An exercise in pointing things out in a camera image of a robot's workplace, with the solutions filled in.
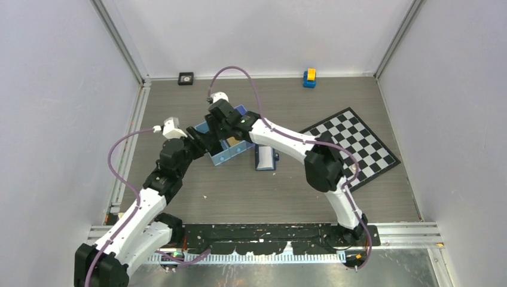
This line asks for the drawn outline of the blue three-compartment organizer tray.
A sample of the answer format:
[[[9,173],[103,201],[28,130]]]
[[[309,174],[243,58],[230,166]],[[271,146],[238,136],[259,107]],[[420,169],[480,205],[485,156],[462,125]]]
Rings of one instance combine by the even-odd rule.
[[[247,112],[246,108],[243,105],[238,105],[235,107],[235,109],[238,110],[241,115],[244,115]],[[209,127],[206,122],[202,122],[202,123],[194,126],[194,128],[202,133],[207,133],[209,131]],[[219,166],[220,164],[225,163],[226,161],[230,160],[231,158],[245,152],[247,149],[254,147],[253,143],[250,143],[248,141],[243,141],[243,144],[240,147],[230,148],[225,140],[222,140],[223,145],[225,146],[225,148],[227,148],[225,151],[223,151],[217,155],[210,155],[208,153],[214,166]]]

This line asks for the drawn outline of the gold cards stack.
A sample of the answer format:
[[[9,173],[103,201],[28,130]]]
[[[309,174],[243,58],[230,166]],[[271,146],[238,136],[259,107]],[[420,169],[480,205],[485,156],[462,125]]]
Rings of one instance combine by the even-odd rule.
[[[237,140],[234,137],[230,137],[225,140],[230,148],[238,148],[243,144],[243,141]]]

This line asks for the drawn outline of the blue card holder wallet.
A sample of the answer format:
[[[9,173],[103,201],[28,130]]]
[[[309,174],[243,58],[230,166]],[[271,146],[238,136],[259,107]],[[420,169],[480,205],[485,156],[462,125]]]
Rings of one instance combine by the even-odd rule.
[[[279,153],[270,146],[255,145],[255,170],[272,171],[277,169]]]

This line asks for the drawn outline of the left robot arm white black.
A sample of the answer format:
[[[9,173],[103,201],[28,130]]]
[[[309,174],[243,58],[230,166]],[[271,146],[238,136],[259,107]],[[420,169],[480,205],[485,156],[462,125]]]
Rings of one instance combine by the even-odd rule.
[[[75,253],[74,286],[128,286],[136,270],[159,248],[175,248],[184,238],[182,221],[163,209],[182,187],[192,161],[213,145],[211,135],[193,127],[186,132],[154,126],[167,140],[156,168],[127,212],[94,244],[83,243]]]

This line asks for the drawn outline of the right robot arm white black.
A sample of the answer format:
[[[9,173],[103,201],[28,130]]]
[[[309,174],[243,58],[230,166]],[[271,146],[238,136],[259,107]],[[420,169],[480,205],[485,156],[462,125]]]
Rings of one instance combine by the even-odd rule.
[[[348,187],[342,153],[347,150],[333,143],[329,136],[309,136],[280,127],[255,112],[241,114],[226,99],[207,100],[209,130],[219,139],[234,137],[239,141],[272,147],[299,161],[307,183],[324,193],[331,204],[341,237],[348,245],[357,245],[370,233],[364,213],[355,203]]]

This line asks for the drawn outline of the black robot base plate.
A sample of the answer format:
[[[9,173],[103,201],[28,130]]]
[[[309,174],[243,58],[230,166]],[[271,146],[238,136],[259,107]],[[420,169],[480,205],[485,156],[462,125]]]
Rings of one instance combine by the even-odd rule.
[[[358,238],[337,224],[185,224],[168,247],[191,254],[279,255],[287,247],[295,255],[331,254],[349,248],[364,251],[366,234]]]

